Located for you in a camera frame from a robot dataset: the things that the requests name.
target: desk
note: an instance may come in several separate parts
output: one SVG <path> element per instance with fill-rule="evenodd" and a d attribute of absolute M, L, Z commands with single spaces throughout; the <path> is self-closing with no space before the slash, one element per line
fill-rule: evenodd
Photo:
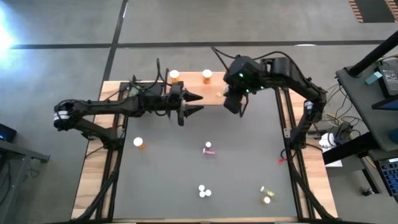
<path fill-rule="evenodd" d="M 110 94 L 114 93 L 119 89 L 120 82 L 105 82 L 103 85 L 102 93 L 100 99 L 103 100 Z M 302 105 L 303 105 L 303 98 L 298 96 L 295 93 L 292 93 L 292 104 L 295 110 L 296 118 L 300 118 L 302 115 Z M 186 120 L 186 126 L 189 125 L 189 117 Z M 113 116 L 104 115 L 104 116 L 97 116 L 95 119 L 95 123 L 99 123 L 103 126 L 109 127 L 113 123 Z M 100 142 L 92 141 L 88 146 L 88 152 L 95 150 L 100 146 Z M 310 188 L 315 194 L 315 196 L 319 199 L 321 204 L 334 216 L 336 216 L 336 209 L 333 201 L 333 197 L 331 194 L 330 186 L 328 183 L 328 178 L 326 175 L 326 169 L 323 165 L 322 161 L 322 154 L 320 151 L 316 149 L 307 148 L 303 150 L 305 165 L 307 169 L 308 181 L 310 183 Z M 83 166 L 83 172 L 81 175 L 81 180 L 78 188 L 78 192 L 76 195 L 75 206 L 73 208 L 72 217 L 77 217 L 81 214 L 84 209 L 90 204 L 96 193 L 98 192 L 101 184 L 101 177 L 103 173 L 104 167 L 104 160 L 106 157 L 106 151 L 100 150 L 95 154 L 91 155 L 89 158 L 86 159 L 85 164 Z M 302 200 L 303 209 L 305 210 L 305 202 Z M 104 210 L 107 211 L 107 204 L 105 203 Z M 295 217 L 198 217 L 198 218 L 184 218 L 184 219 L 170 219 L 170 218 L 158 218 L 158 219 L 124 219 L 123 221 L 126 222 L 197 222 L 197 221 L 210 221 L 210 222 L 276 222 L 276 221 L 295 221 Z"/>

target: gray desk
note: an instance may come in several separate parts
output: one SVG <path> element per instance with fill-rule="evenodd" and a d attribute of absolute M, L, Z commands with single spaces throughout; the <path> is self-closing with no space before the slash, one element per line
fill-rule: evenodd
<path fill-rule="evenodd" d="M 250 97 L 243 118 L 223 106 L 206 106 L 180 127 L 145 114 L 129 119 L 116 193 L 114 219 L 296 217 L 273 90 Z M 144 150 L 133 145 L 142 137 Z M 211 141 L 217 155 L 203 155 Z M 213 194 L 200 198 L 198 186 Z M 260 186 L 274 200 L 260 202 Z"/>
<path fill-rule="evenodd" d="M 398 66 L 396 60 L 388 63 Z M 398 128 L 398 112 L 372 109 L 372 104 L 385 99 L 377 82 L 372 85 L 365 83 L 365 79 L 373 73 L 373 70 L 374 66 L 367 68 L 363 72 L 365 75 L 360 78 L 349 76 L 346 70 L 340 70 L 336 74 L 379 147 L 384 151 L 397 150 L 398 144 L 391 141 L 389 133 Z"/>

